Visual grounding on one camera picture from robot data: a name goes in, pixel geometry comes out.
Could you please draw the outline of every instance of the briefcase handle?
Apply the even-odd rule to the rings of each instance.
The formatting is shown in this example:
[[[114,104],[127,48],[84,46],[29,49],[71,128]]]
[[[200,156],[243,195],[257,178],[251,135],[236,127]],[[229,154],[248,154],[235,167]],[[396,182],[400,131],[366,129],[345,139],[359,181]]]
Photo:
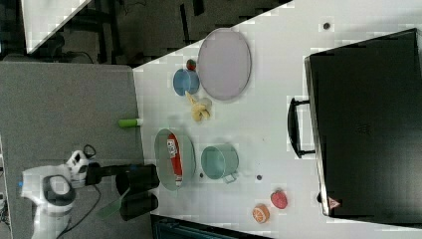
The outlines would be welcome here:
[[[309,104],[310,101],[296,101],[295,98],[291,100],[288,114],[288,132],[291,145],[296,155],[302,158],[303,155],[309,153],[316,153],[315,150],[302,150],[301,149],[301,137],[299,132],[298,113],[296,107],[300,105]]]

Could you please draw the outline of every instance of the warning label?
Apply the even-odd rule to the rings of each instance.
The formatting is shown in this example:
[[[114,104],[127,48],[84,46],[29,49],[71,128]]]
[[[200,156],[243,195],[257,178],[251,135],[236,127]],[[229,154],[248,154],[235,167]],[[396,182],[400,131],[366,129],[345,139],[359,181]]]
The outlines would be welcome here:
[[[333,208],[341,205],[339,202],[335,201],[334,199],[330,197],[328,198],[328,204],[329,204],[329,210],[332,210]]]

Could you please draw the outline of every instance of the teal mug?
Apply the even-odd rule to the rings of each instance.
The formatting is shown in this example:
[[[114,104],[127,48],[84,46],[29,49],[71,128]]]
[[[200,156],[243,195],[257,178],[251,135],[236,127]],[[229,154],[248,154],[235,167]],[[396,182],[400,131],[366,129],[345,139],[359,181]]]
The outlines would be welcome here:
[[[208,146],[201,155],[202,169],[211,179],[223,178],[225,183],[236,181],[239,157],[230,144]]]

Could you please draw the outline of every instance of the small red object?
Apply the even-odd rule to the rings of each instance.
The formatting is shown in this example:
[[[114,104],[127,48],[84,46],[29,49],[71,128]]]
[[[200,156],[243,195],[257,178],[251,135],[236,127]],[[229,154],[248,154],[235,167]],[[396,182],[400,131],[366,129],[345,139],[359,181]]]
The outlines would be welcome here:
[[[271,194],[271,201],[280,209],[285,209],[288,206],[288,197],[283,191],[275,191]]]
[[[187,70],[195,71],[196,70],[196,62],[192,59],[188,60],[186,63]]]
[[[167,139],[167,148],[170,153],[171,164],[173,165],[173,172],[176,176],[176,185],[180,186],[182,181],[182,165],[180,160],[179,144],[176,136],[172,133]]]

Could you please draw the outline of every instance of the floor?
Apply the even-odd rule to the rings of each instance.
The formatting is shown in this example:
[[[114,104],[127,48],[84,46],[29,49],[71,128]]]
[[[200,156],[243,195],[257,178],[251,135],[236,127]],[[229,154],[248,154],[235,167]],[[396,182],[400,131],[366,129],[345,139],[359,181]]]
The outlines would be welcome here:
[[[3,166],[3,160],[0,158],[0,167]],[[6,183],[4,181],[3,172],[0,172],[0,193],[3,193],[4,196],[6,196]],[[0,222],[0,238],[2,239],[10,239],[12,238],[10,235],[9,227],[4,224],[3,222]]]
[[[69,22],[58,33],[64,38],[61,52],[75,53],[70,62],[94,62],[136,67],[199,41],[217,28],[232,27],[290,2],[290,0],[162,0],[159,2],[152,0],[98,0],[98,2],[92,1],[86,9],[98,9],[98,5],[101,5],[102,12],[110,13],[112,11],[112,8],[109,7],[110,2],[114,4],[113,13],[120,41],[120,53],[112,44],[111,24],[104,23],[103,25],[106,57],[101,61],[99,34],[94,31],[77,30],[75,25]],[[195,14],[194,2],[202,2],[202,13]],[[2,19],[1,7],[2,5],[0,5],[0,21]],[[22,40],[23,28],[19,20],[19,11],[16,9],[14,11],[15,13],[10,13],[9,10],[8,14],[10,19],[16,18],[16,23],[8,24],[9,29],[6,29],[13,33],[8,33],[10,46],[7,52],[22,53],[24,52],[22,48],[25,46]],[[10,41],[12,39],[20,40],[12,46]],[[44,52],[49,49],[46,45],[44,44],[32,57],[41,58],[43,61],[56,61],[50,59],[50,53],[47,54],[48,57],[45,56]]]
[[[25,54],[25,33],[20,1],[0,0],[0,57],[9,53]]]
[[[22,171],[60,165],[67,161],[72,151],[83,149],[86,143],[96,148],[94,161],[101,166],[143,163],[140,131],[136,128],[122,130],[116,124],[118,119],[133,119],[138,115],[135,88],[126,66],[0,63],[0,72],[0,109],[3,113],[0,128],[7,172],[7,177],[0,177],[0,192],[5,191],[4,180],[7,180],[14,238],[29,239],[33,233],[35,207],[30,199],[21,197],[22,187],[18,185],[23,181]],[[84,109],[84,113],[74,109]],[[23,115],[29,117],[19,120],[13,117]],[[9,121],[18,122],[17,127]],[[21,137],[21,132],[29,133]],[[26,145],[25,149],[15,150],[14,146],[8,146],[18,145],[16,142]],[[105,220],[99,219],[96,213],[117,200],[119,194],[113,176],[104,177],[98,188],[102,193],[99,204],[78,227],[61,239],[151,238],[148,214],[129,221],[123,221],[119,213]],[[99,197],[92,186],[76,191],[72,227],[94,207]],[[0,223],[0,238],[10,238],[8,228],[2,226]]]

